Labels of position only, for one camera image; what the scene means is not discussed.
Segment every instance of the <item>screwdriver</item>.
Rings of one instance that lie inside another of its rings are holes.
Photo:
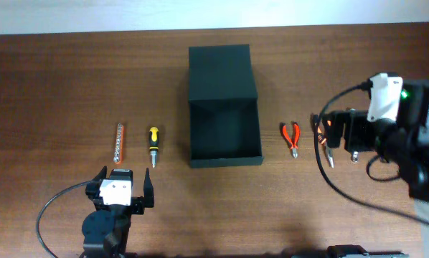
[[[151,127],[149,129],[149,152],[151,153],[152,167],[156,167],[157,153],[159,152],[159,129]]]

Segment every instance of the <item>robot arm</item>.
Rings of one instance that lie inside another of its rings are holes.
[[[106,178],[106,166],[94,178],[99,183],[86,186],[85,194],[96,211],[82,223],[84,256],[87,258],[124,257],[128,230],[133,214],[144,214],[145,208],[154,207],[154,188],[149,169],[144,178],[144,196],[132,197],[133,171],[113,169]]]
[[[350,153],[376,151],[399,166],[399,176],[415,199],[417,215],[429,221],[429,80],[403,81],[395,73],[368,79],[371,103],[366,111],[334,111],[322,117],[327,145],[341,137]],[[429,257],[429,226],[422,226]]]

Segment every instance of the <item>cable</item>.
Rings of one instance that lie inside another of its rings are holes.
[[[406,150],[408,151],[408,153],[410,153],[411,151],[411,145],[412,145],[412,141],[413,141],[413,135],[416,133],[416,131],[418,131],[418,129],[420,129],[420,124],[416,124],[414,126],[411,127],[409,133],[407,134],[406,137]]]
[[[47,209],[47,207],[58,197],[62,196],[63,194],[66,194],[67,192],[79,188],[81,186],[86,186],[89,183],[97,183],[97,181],[95,180],[90,180],[90,181],[86,181],[86,182],[82,182],[82,183],[78,183],[77,185],[71,186],[66,188],[65,190],[55,194],[55,196],[53,196],[45,205],[44,207],[42,207],[41,211],[39,212],[39,215],[37,215],[37,219],[36,219],[36,235],[37,235],[37,239],[39,240],[39,243],[41,243],[42,247],[44,248],[44,250],[50,254],[50,256],[52,258],[58,258],[58,256],[56,256],[50,249],[49,247],[47,247],[47,245],[44,243],[44,240],[42,240],[41,237],[41,232],[39,231],[39,223],[41,221],[41,217],[45,211],[45,209]]]
[[[375,178],[374,176],[371,176],[370,168],[371,168],[372,164],[374,164],[374,162],[379,160],[379,158],[380,158],[380,156],[376,155],[367,162],[367,165],[366,165],[367,176],[369,176],[370,179],[372,179],[376,182],[381,182],[381,183],[387,183],[387,182],[391,182],[391,181],[395,181],[395,180],[400,179],[400,176],[392,176],[389,178]]]
[[[357,86],[350,87],[349,89],[344,90],[343,92],[339,93],[338,95],[336,95],[332,99],[330,99],[330,101],[328,101],[327,104],[321,110],[320,115],[318,116],[318,118],[316,120],[316,126],[315,126],[315,128],[317,128],[317,127],[320,126],[321,118],[323,117],[324,113],[328,110],[328,107],[333,102],[335,102],[340,97],[342,97],[342,96],[344,96],[347,93],[350,93],[352,91],[355,91],[355,90],[366,90],[366,89],[367,89],[366,85],[360,84],[360,85],[357,85]],[[344,193],[342,190],[340,190],[339,188],[337,188],[337,186],[335,186],[331,182],[331,180],[329,180],[329,177],[326,175],[326,172],[324,171],[323,165],[321,164],[320,151],[319,151],[319,146],[318,146],[319,143],[318,143],[318,131],[317,130],[313,131],[313,144],[314,144],[314,148],[315,148],[316,162],[317,162],[318,167],[320,169],[321,175],[323,176],[325,182],[333,190],[335,190],[335,192],[337,192],[338,194],[340,194],[341,196],[343,196],[347,200],[352,201],[352,202],[354,202],[356,204],[359,204],[361,206],[364,206],[364,207],[367,207],[367,208],[371,208],[371,209],[374,209],[374,210],[377,210],[377,211],[383,211],[383,212],[387,212],[387,213],[394,214],[394,215],[397,215],[397,216],[401,216],[401,217],[403,217],[405,219],[416,221],[416,222],[419,222],[419,223],[422,223],[424,225],[429,226],[429,221],[426,221],[426,220],[421,219],[419,217],[416,217],[416,216],[413,216],[413,215],[410,215],[410,214],[406,214],[406,213],[403,213],[401,211],[397,211],[397,210],[390,209],[390,208],[387,208],[387,207],[378,206],[378,205],[375,205],[375,204],[370,204],[370,203],[367,203],[367,202],[363,202],[363,201],[360,201],[360,200],[358,200],[358,199],[356,199],[354,197],[351,197],[350,195]]]

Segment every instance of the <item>pliers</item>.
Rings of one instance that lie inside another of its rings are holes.
[[[301,135],[301,129],[299,128],[298,123],[291,122],[291,124],[293,125],[293,129],[294,129],[294,134],[292,139],[289,137],[288,131],[286,130],[285,123],[280,123],[280,133],[285,139],[286,144],[288,144],[288,148],[291,150],[293,157],[297,158],[298,157],[298,140],[299,140],[299,136]]]
[[[316,120],[318,119],[318,115],[313,115],[313,126],[316,126]],[[331,126],[331,121],[327,121],[328,126]],[[318,136],[318,142],[324,147],[324,154],[326,155],[326,158],[328,159],[329,165],[334,168],[334,156],[332,153],[332,149],[328,147],[327,145],[327,138],[326,136],[321,132],[320,127],[314,128],[314,130],[317,130],[317,136]]]

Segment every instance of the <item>red pliers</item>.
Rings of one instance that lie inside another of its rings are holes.
[[[288,131],[286,130],[285,123],[280,123],[280,133],[285,139],[286,143],[288,144],[288,147],[291,150],[293,157],[297,158],[298,157],[298,140],[299,140],[299,136],[301,135],[301,129],[299,128],[298,123],[291,122],[291,124],[293,125],[293,129],[294,129],[294,134],[292,139],[289,137]]]

